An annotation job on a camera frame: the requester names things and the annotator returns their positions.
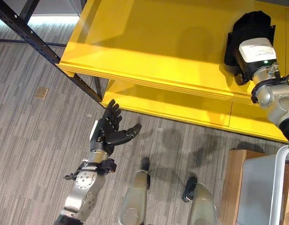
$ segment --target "white plastic bin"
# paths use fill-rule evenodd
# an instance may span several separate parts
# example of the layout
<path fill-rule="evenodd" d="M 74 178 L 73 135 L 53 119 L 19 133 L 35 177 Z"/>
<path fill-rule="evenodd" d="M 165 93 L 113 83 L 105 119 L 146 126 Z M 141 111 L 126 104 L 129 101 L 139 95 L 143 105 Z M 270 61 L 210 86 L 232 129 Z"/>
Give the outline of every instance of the white plastic bin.
<path fill-rule="evenodd" d="M 245 161 L 237 225 L 279 225 L 286 160 L 288 146 Z"/>

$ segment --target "black metal shelf frame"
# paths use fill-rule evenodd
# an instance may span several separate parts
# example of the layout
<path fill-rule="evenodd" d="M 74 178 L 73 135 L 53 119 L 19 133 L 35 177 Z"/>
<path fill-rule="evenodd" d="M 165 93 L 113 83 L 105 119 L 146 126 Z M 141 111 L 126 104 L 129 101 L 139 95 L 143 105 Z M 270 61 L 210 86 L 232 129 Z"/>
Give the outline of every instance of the black metal shelf frame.
<path fill-rule="evenodd" d="M 68 79 L 70 79 L 74 84 L 81 88 L 86 94 L 98 102 L 102 107 L 102 93 L 101 86 L 99 83 L 99 78 L 94 77 L 97 93 L 91 89 L 77 74 L 73 77 L 67 76 L 56 63 L 60 62 L 60 57 L 49 47 L 53 46 L 66 46 L 64 44 L 58 43 L 45 43 L 28 25 L 28 21 L 32 16 L 39 0 L 27 0 L 21 13 L 17 15 L 3 0 L 0 0 L 0 19 L 11 28 L 16 34 L 18 34 L 21 40 L 4 40 L 0 39 L 1 42 L 14 42 L 14 43 L 28 43 L 37 52 L 39 52 L 46 60 L 52 63 L 56 68 L 58 68 Z"/>

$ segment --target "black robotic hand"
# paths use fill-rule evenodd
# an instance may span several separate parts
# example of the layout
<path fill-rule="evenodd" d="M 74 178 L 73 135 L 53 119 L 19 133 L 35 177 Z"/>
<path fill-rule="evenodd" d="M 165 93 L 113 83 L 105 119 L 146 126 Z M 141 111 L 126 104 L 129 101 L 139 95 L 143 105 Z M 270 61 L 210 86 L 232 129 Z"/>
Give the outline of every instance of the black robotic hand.
<path fill-rule="evenodd" d="M 90 140 L 90 151 L 102 149 L 111 155 L 114 146 L 124 144 L 132 140 L 140 131 L 141 124 L 137 123 L 128 130 L 120 130 L 119 123 L 122 120 L 120 106 L 112 99 L 108 104 L 103 117 L 98 121 Z"/>

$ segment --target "yellow shelf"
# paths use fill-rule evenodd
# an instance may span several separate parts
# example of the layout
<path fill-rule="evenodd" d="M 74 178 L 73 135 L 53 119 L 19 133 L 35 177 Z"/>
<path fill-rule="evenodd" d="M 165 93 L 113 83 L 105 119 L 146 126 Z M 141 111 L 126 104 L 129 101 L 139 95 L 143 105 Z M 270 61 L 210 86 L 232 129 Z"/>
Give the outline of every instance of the yellow shelf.
<path fill-rule="evenodd" d="M 122 109 L 268 138 L 287 140 L 266 120 L 263 110 L 252 105 L 160 90 L 128 82 L 109 81 L 102 104 L 116 99 Z"/>
<path fill-rule="evenodd" d="M 69 76 L 251 104 L 253 83 L 237 86 L 222 62 L 234 22 L 254 10 L 276 24 L 274 47 L 284 75 L 289 9 L 253 0 L 89 0 L 59 67 Z"/>

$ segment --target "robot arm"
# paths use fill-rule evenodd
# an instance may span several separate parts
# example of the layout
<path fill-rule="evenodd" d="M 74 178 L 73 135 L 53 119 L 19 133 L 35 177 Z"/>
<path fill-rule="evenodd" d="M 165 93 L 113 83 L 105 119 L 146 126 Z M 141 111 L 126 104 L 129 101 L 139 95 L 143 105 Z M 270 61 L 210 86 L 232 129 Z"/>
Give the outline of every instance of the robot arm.
<path fill-rule="evenodd" d="M 238 85 L 255 83 L 252 102 L 267 113 L 289 141 L 289 75 L 280 77 L 273 48 L 275 26 L 261 11 L 245 14 L 228 35 L 226 70 L 236 75 Z"/>
<path fill-rule="evenodd" d="M 75 173 L 64 177 L 74 180 L 75 186 L 54 225 L 82 225 L 87 220 L 104 186 L 105 175 L 116 170 L 114 160 L 109 158 L 114 146 L 129 142 L 140 131 L 141 124 L 118 131 L 122 120 L 120 113 L 119 105 L 112 100 L 103 117 L 95 122 L 90 136 L 91 151 L 88 158 L 83 159 Z"/>

